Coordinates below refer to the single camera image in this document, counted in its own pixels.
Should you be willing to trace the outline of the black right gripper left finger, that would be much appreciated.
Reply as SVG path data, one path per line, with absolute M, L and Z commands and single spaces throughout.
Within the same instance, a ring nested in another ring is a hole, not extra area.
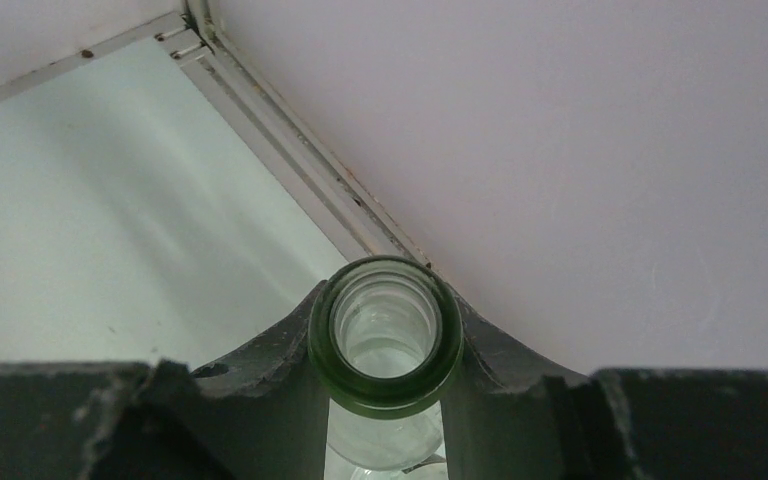
M 329 400 L 307 357 L 308 294 L 197 369 L 0 363 L 0 479 L 319 479 Z

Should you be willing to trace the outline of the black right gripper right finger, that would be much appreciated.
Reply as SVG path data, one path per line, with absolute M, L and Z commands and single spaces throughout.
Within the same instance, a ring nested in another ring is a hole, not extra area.
M 442 411 L 453 479 L 768 479 L 768 370 L 584 375 L 459 300 L 463 363 Z

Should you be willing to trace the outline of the greenish bottle black label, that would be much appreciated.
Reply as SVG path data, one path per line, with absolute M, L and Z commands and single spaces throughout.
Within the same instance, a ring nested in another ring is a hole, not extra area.
M 434 456 L 464 349 L 454 293 L 427 266 L 379 255 L 340 268 L 308 319 L 308 358 L 329 397 L 329 450 L 387 474 Z

